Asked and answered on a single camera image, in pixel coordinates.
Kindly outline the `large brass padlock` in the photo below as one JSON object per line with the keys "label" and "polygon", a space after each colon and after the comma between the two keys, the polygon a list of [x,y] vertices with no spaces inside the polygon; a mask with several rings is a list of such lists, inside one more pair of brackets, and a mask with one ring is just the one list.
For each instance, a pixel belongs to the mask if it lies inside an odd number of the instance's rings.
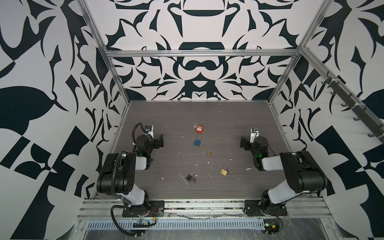
{"label": "large brass padlock", "polygon": [[229,168],[227,166],[223,166],[220,170],[220,174],[222,174],[223,176],[230,175]]}

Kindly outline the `blue padlock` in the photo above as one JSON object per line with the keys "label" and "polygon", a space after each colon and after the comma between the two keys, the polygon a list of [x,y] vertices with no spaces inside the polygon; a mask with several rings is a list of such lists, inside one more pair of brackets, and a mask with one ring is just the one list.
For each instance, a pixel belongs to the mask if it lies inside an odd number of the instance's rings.
{"label": "blue padlock", "polygon": [[196,138],[194,141],[194,145],[199,147],[202,143],[202,139],[200,137]]}

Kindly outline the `red padlock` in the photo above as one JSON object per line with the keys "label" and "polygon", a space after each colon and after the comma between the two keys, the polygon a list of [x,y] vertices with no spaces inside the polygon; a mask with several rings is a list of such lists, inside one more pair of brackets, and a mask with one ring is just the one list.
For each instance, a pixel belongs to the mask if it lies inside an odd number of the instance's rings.
{"label": "red padlock", "polygon": [[194,125],[194,128],[195,128],[197,133],[201,134],[203,132],[203,129],[204,129],[204,123],[203,122],[196,123]]}

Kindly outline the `black padlock with keys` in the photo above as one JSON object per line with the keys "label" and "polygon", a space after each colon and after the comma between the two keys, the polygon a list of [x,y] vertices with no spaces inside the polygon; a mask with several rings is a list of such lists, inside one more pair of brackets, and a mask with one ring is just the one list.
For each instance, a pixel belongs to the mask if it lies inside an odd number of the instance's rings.
{"label": "black padlock with keys", "polygon": [[190,173],[187,176],[182,176],[181,174],[179,175],[182,177],[186,185],[188,185],[189,183],[196,183],[197,181],[197,175],[195,173]]}

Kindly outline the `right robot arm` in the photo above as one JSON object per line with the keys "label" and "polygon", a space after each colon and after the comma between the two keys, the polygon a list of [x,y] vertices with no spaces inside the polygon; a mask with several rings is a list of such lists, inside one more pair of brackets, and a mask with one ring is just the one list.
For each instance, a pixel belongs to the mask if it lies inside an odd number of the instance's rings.
{"label": "right robot arm", "polygon": [[324,190],[328,179],[308,151],[284,152],[268,156],[268,140],[264,137],[241,137],[240,147],[250,151],[254,166],[262,172],[283,171],[285,180],[263,192],[258,202],[245,201],[248,216],[287,216],[286,203],[302,194]]}

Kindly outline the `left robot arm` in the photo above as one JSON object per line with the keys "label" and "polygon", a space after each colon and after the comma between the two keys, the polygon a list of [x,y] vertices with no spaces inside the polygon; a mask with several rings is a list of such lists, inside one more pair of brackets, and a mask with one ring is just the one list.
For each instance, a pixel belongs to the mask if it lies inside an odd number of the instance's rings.
{"label": "left robot arm", "polygon": [[152,152],[164,147],[164,135],[154,137],[154,126],[137,123],[132,131],[133,150],[108,154],[97,180],[98,193],[112,196],[143,215],[150,210],[149,195],[135,184],[137,171],[148,170]]}

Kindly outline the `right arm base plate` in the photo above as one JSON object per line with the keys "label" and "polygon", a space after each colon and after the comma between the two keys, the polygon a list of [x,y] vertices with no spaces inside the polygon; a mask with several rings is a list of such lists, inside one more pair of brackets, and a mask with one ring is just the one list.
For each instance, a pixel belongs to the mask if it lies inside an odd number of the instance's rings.
{"label": "right arm base plate", "polygon": [[286,204],[263,204],[261,200],[245,200],[243,212],[248,217],[261,217],[261,216],[287,216],[288,211]]}

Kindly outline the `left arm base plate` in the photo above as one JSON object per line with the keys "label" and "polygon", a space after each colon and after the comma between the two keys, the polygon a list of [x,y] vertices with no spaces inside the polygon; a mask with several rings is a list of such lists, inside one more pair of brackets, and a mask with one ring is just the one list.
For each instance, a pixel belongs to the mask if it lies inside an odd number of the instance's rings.
{"label": "left arm base plate", "polygon": [[122,217],[124,218],[133,218],[133,217],[143,217],[150,215],[154,210],[162,212],[165,207],[165,201],[149,201],[144,202],[139,206],[125,207],[123,210]]}

